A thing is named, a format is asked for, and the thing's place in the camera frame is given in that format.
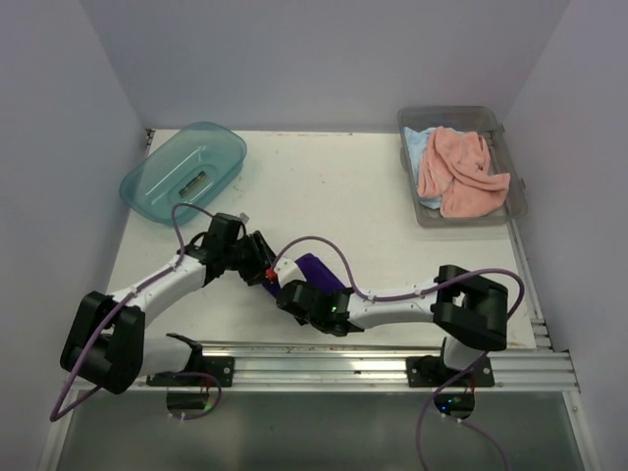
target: cable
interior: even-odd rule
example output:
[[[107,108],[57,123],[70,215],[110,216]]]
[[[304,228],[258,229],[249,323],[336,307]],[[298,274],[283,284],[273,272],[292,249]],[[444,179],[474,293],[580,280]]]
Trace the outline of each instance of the cable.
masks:
[[[362,299],[369,299],[369,296],[357,286],[355,282],[355,278],[353,277],[353,273],[351,271],[351,267],[349,266],[349,262],[346,259],[346,256],[342,253],[342,251],[337,245],[335,245],[333,242],[331,242],[330,240],[324,237],[320,237],[317,235],[305,235],[303,237],[296,238],[292,242],[288,243],[288,245],[286,245],[282,250],[280,250],[279,254],[277,255],[277,258],[273,262],[272,268],[273,269],[275,268],[279,260],[284,256],[284,254],[290,248],[306,240],[316,240],[319,242],[323,242],[327,244],[329,247],[331,247],[334,250],[334,252],[339,256],[340,260],[342,261],[342,265],[344,266],[344,269],[346,270],[346,275],[349,278],[349,283],[351,284],[351,287],[353,288],[353,291],[355,292],[355,294],[361,297]],[[439,291],[441,289],[449,288],[450,286],[455,285],[457,283],[464,282],[471,278],[474,278],[480,275],[489,274],[489,273],[497,274],[497,275],[506,275],[512,278],[518,284],[519,292],[517,294],[517,298],[515,299],[514,303],[512,304],[512,306],[510,307],[510,310],[507,313],[507,317],[508,319],[510,319],[510,317],[512,317],[512,315],[519,308],[519,305],[523,301],[523,295],[525,293],[525,286],[523,284],[523,280],[521,280],[521,277],[519,277],[519,275],[517,275],[516,273],[510,270],[505,270],[502,268],[484,268],[481,270],[474,270],[472,272],[468,272],[463,275],[454,277],[451,280],[447,280],[446,282],[440,283],[438,285],[434,285],[433,287],[423,289],[419,293],[411,292],[408,294],[399,294],[395,296],[375,296],[370,299],[374,302],[375,301],[390,302],[390,301],[403,301],[407,299],[413,299],[415,297],[423,297],[433,292]],[[452,385],[453,383],[455,383],[456,381],[458,381],[460,378],[464,377],[465,375],[471,373],[482,362],[482,360],[484,360],[487,357],[487,355],[488,355],[488,352],[485,351],[475,361],[473,361],[468,367],[466,367],[464,370],[460,371],[459,373],[457,373],[456,375],[454,375],[453,377],[445,381],[434,392],[432,392],[432,394],[430,394],[430,397],[428,398],[428,400],[426,400],[425,403],[423,404],[423,407],[421,408],[421,413],[419,414],[419,419],[416,424],[416,449],[419,455],[419,461],[421,462],[421,465],[423,466],[425,471],[429,471],[430,467],[428,466],[428,463],[425,460],[425,456],[423,453],[423,447],[421,445],[421,432],[423,429],[423,422],[425,420],[425,415],[428,411],[430,404],[433,403],[434,398],[438,396],[445,388],[449,387],[450,385]],[[504,467],[506,470],[509,471],[510,463],[508,462],[506,458],[504,450],[500,447],[497,441],[493,437],[491,437],[488,433],[480,429],[479,427],[474,426],[472,424],[465,424],[465,425],[472,428],[476,432],[483,434],[491,443],[493,443],[497,447],[499,454],[501,454],[501,457],[503,458]]]
[[[458,419],[456,419],[455,417],[451,417],[451,416],[447,415],[446,418],[451,420],[451,421],[453,421],[453,422],[458,423]],[[471,430],[474,430],[475,432],[477,432],[480,435],[484,435],[484,437],[489,442],[491,442],[495,446],[495,448],[497,448],[497,451],[501,455],[501,460],[503,461],[503,467],[506,469],[506,471],[510,471],[512,469],[511,466],[510,466],[510,461],[508,461],[508,457],[506,456],[506,453],[505,453],[504,449],[499,445],[497,440],[491,436],[491,434],[489,434],[487,431],[481,429],[477,425],[471,424],[469,422],[460,421],[459,423],[460,423],[460,425],[464,425],[465,427],[467,427],[467,428],[469,428]]]
[[[216,378],[214,378],[212,375],[208,374],[208,373],[200,373],[200,372],[193,372],[193,371],[180,371],[180,372],[174,372],[171,373],[172,376],[180,376],[180,377],[187,377],[187,378],[203,378],[205,380],[207,380],[208,382],[212,382],[216,385],[216,387],[218,388],[218,395],[216,396],[216,400],[214,401],[213,404],[207,404],[205,406],[205,409],[199,413],[199,414],[194,414],[194,415],[185,415],[184,412],[182,412],[181,414],[173,414],[173,416],[177,417],[178,419],[181,420],[196,420],[196,419],[201,419],[203,417],[206,417],[207,415],[209,415],[210,413],[212,413],[214,411],[214,409],[216,408],[216,406],[218,405],[218,403],[220,402],[220,399],[223,397],[223,388],[221,387],[220,381],[218,381]]]
[[[439,291],[441,289],[445,289],[448,288],[452,285],[455,285],[457,283],[460,282],[464,282],[466,280],[469,280],[471,278],[475,278],[478,275],[485,275],[488,273],[494,273],[494,274],[498,274],[498,275],[506,275],[512,279],[514,279],[517,284],[519,285],[519,298],[517,299],[517,301],[515,301],[517,307],[519,306],[519,304],[521,303],[521,299],[523,299],[523,292],[524,292],[524,285],[523,285],[523,281],[521,280],[521,278],[519,277],[519,275],[517,275],[514,272],[511,272],[510,270],[505,270],[503,268],[483,268],[481,270],[474,270],[472,272],[468,272],[465,273],[463,275],[459,275],[455,278],[452,278],[451,280],[448,280],[446,282],[443,282],[439,285],[434,285],[433,287],[427,288],[427,289],[423,289],[420,293],[416,293],[416,292],[409,292],[408,294],[398,294],[395,296],[373,296],[373,297],[369,297],[368,294],[366,294],[364,291],[362,291],[357,283],[355,282],[355,278],[353,277],[353,272],[351,271],[351,267],[349,266],[349,262],[346,259],[346,256],[344,255],[344,253],[342,253],[342,250],[340,250],[340,248],[333,243],[332,241],[330,241],[327,238],[324,237],[320,237],[318,235],[305,235],[303,237],[299,237],[296,238],[295,240],[293,240],[292,242],[289,242],[288,245],[286,245],[283,249],[280,250],[279,254],[277,255],[277,258],[275,259],[275,261],[273,262],[273,265],[271,266],[272,269],[275,269],[275,267],[277,266],[277,263],[280,261],[280,259],[286,254],[286,252],[291,249],[292,247],[294,247],[295,245],[297,245],[300,242],[304,242],[306,240],[316,240],[319,242],[323,242],[325,244],[327,244],[329,247],[331,247],[334,252],[338,255],[338,257],[340,257],[340,260],[342,261],[342,265],[344,266],[344,269],[346,270],[346,275],[349,278],[349,284],[351,285],[351,287],[353,288],[353,291],[355,292],[356,295],[358,295],[359,297],[361,297],[362,299],[369,299],[371,301],[380,301],[380,302],[392,302],[392,301],[405,301],[407,299],[414,299],[415,297],[423,297],[426,296],[428,294],[431,294],[433,292]],[[514,313],[513,309],[510,309],[509,314],[508,314],[508,318],[510,318],[510,316],[512,315],[512,313]]]
[[[181,229],[179,228],[179,223],[177,222],[177,218],[175,217],[175,215],[176,215],[177,209],[181,208],[182,206],[186,206],[188,208],[195,209],[196,211],[200,211],[201,213],[206,214],[210,218],[214,217],[211,213],[207,212],[205,209],[201,208],[200,206],[193,205],[193,204],[178,203],[175,206],[173,206],[173,210],[171,212],[171,218],[173,220],[173,227],[175,229],[175,234],[177,235],[177,241],[179,242],[179,246],[180,246],[179,258],[175,262],[175,266],[174,267],[170,266],[168,268],[165,268],[161,272],[158,272],[152,277],[150,277],[149,279],[145,280],[143,283],[140,283],[136,287],[135,293],[130,292],[129,294],[127,294],[122,300],[120,300],[120,302],[118,302],[118,304],[116,304],[113,307],[113,309],[109,312],[109,314],[105,316],[105,318],[100,322],[100,324],[98,324],[98,327],[96,327],[93,334],[87,340],[87,343],[85,344],[82,351],[80,352],[80,355],[78,356],[75,366],[72,368],[72,371],[70,372],[70,375],[68,376],[68,379],[66,380],[65,384],[61,388],[59,397],[57,397],[57,400],[55,401],[55,404],[52,407],[52,411],[50,412],[51,422],[56,422],[57,420],[61,419],[68,412],[75,409],[78,405],[82,404],[88,398],[93,396],[96,392],[100,391],[101,388],[99,386],[96,386],[92,388],[91,390],[89,390],[88,392],[85,392],[84,394],[82,394],[74,402],[69,404],[65,409],[61,410],[61,406],[63,405],[66,398],[68,397],[68,394],[70,393],[70,389],[72,388],[72,385],[74,384],[75,380],[77,379],[77,376],[79,375],[80,368],[82,367],[82,364],[85,362],[85,358],[87,357],[87,354],[94,347],[94,344],[98,340],[98,336],[100,336],[102,331],[105,330],[105,327],[109,325],[112,319],[114,319],[118,315],[118,313],[122,310],[122,308],[125,307],[125,305],[129,301],[131,301],[131,299],[133,299],[138,293],[140,293],[141,291],[143,291],[144,289],[146,289],[147,287],[155,283],[157,280],[160,280],[166,275],[168,275],[169,273],[172,273],[173,271],[175,271],[177,267],[179,267],[179,265],[181,265],[181,262],[183,261],[183,258],[185,257],[185,251],[184,251],[185,243],[183,242]]]

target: red component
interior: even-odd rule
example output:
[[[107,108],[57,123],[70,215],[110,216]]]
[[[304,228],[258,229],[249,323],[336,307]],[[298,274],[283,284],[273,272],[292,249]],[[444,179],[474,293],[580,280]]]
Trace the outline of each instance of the red component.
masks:
[[[273,270],[272,268],[266,270],[266,279],[269,282],[275,282],[277,280],[277,273],[275,273],[275,270]]]

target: glass panel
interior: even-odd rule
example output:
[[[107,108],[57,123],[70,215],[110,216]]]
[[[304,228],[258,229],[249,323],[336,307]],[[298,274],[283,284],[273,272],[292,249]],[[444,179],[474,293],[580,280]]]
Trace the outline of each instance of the glass panel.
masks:
[[[582,470],[562,394],[478,392],[469,421],[513,470]],[[420,469],[414,430],[424,392],[230,392],[208,417],[169,419],[164,392],[101,393],[78,408],[59,468],[70,470]],[[428,414],[432,469],[502,470],[477,432]]]

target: light blue cloth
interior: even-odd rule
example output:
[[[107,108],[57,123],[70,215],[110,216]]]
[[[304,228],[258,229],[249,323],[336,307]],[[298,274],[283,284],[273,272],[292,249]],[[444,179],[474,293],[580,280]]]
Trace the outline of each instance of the light blue cloth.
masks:
[[[414,182],[417,187],[419,185],[419,170],[423,156],[425,155],[425,149],[428,146],[428,138],[433,130],[436,128],[427,128],[424,131],[417,132],[410,128],[403,128],[405,133],[405,142],[408,146],[408,153],[410,154],[410,166],[412,167],[412,175],[414,176]],[[441,207],[442,197],[438,198],[422,198],[419,196],[419,203],[431,209],[439,209]]]

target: pink towel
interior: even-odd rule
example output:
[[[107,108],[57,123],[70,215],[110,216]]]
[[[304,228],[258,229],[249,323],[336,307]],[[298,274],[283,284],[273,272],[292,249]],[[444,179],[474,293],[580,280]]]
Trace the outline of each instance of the pink towel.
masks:
[[[503,204],[510,174],[489,175],[491,154],[476,132],[435,129],[421,161],[419,196],[443,197],[444,218],[485,216]]]

